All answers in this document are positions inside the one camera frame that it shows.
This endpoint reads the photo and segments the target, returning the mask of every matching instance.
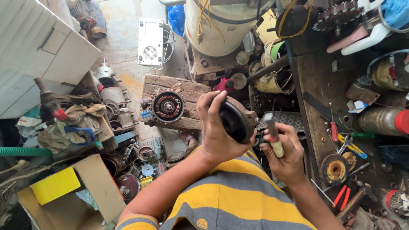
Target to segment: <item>white cabinet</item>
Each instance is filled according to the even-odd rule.
[[[54,93],[70,93],[100,53],[37,0],[1,0],[0,119],[40,103],[34,78]]]

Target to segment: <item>shirt logo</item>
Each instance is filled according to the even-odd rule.
[[[196,225],[203,229],[207,229],[207,222],[205,221],[205,219],[199,219]]]

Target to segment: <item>green screwdriver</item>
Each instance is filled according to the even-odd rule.
[[[340,133],[342,135],[350,135],[353,138],[368,138],[368,139],[372,139],[375,138],[375,134],[373,133],[369,133],[369,132],[352,132],[352,133]]]

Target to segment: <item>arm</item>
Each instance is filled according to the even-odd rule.
[[[284,156],[278,158],[271,145],[260,144],[267,156],[271,172],[288,186],[300,213],[318,230],[344,230],[304,174],[304,148],[294,128],[280,123],[276,123],[276,127],[283,133],[279,134],[279,138],[283,144]],[[268,130],[265,130],[265,134],[267,135],[264,139],[270,141]]]
[[[226,97],[226,91],[200,96],[197,112],[202,126],[202,146],[144,188],[126,206],[119,223],[136,215],[158,223],[188,186],[220,163],[242,156],[253,146],[256,132],[247,144],[239,144],[226,133],[219,115]]]

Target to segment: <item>person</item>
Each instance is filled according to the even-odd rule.
[[[256,132],[249,143],[239,144],[224,130],[219,110],[226,96],[226,91],[200,96],[202,144],[144,188],[126,206],[116,230],[158,230],[165,213],[161,230],[344,229],[304,174],[304,149],[294,128],[276,124],[282,158],[269,144],[260,144],[293,202],[249,151]],[[265,134],[270,140],[268,131]]]

